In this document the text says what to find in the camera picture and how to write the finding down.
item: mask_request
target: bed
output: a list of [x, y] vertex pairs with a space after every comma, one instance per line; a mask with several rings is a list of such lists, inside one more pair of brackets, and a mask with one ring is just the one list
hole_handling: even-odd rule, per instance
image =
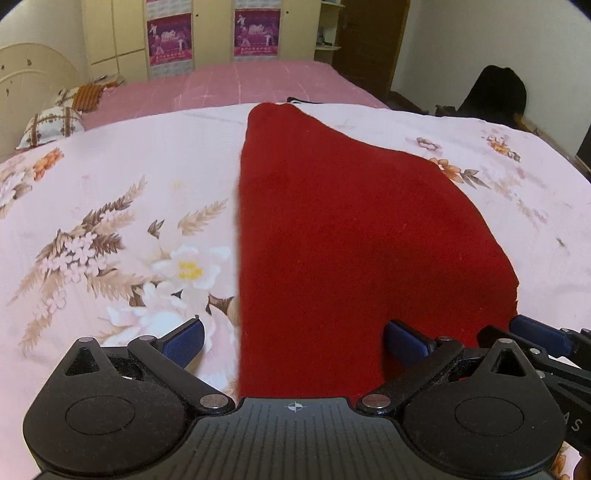
[[[511, 260], [519, 312], [586, 326], [591, 186], [539, 138], [390, 111], [314, 63], [229, 64], [118, 87], [83, 118], [84, 134], [0, 164], [3, 478], [37, 473], [22, 418], [79, 337], [126, 345], [198, 313], [206, 344], [188, 369], [237, 395], [240, 152], [255, 104], [289, 96], [325, 103], [298, 108], [351, 138], [434, 159]], [[172, 296], [197, 264], [207, 281]], [[569, 472], [578, 458], [563, 460]]]

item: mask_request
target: white wall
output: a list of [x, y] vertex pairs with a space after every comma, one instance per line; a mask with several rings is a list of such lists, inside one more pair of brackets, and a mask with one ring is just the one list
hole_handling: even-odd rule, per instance
[[407, 67], [410, 64], [410, 53], [413, 49], [413, 41], [415, 32], [418, 27], [418, 19], [420, 18], [421, 5], [423, 0], [410, 0], [410, 7], [408, 9], [407, 23], [404, 28], [404, 36], [402, 38], [402, 45], [400, 46], [400, 53], [398, 54], [398, 61], [396, 63], [396, 70], [394, 71], [394, 78], [392, 80], [392, 88], [396, 92], [400, 92], [405, 78]]
[[0, 21], [0, 48], [23, 42], [54, 48], [89, 79], [82, 0], [22, 0]]
[[486, 65], [510, 67], [528, 90], [526, 116], [576, 153], [591, 123], [591, 21], [576, 7], [420, 0], [415, 14], [392, 89], [433, 112], [435, 104], [460, 106]]

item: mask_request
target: white headboard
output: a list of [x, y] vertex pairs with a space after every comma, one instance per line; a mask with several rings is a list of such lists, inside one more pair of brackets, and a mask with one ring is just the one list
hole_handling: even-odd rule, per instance
[[27, 122], [49, 108], [62, 88], [80, 85], [80, 75], [61, 53], [38, 43], [0, 49], [0, 162], [18, 145]]

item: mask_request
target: screw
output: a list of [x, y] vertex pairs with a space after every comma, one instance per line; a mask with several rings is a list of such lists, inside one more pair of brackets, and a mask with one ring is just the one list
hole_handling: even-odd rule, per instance
[[386, 395], [373, 393], [371, 395], [364, 396], [361, 403], [363, 403], [363, 405], [365, 405], [367, 408], [379, 410], [381, 408], [386, 408], [388, 405], [390, 405], [391, 402]]
[[228, 404], [228, 397], [219, 393], [211, 393], [201, 397], [200, 402], [205, 408], [224, 408]]

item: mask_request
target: red towel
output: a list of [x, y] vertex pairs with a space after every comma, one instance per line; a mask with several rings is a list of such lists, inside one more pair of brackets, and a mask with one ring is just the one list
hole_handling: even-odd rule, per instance
[[511, 263], [423, 158], [262, 104], [239, 201], [242, 396], [356, 398], [384, 381], [390, 319], [473, 346], [516, 315]]

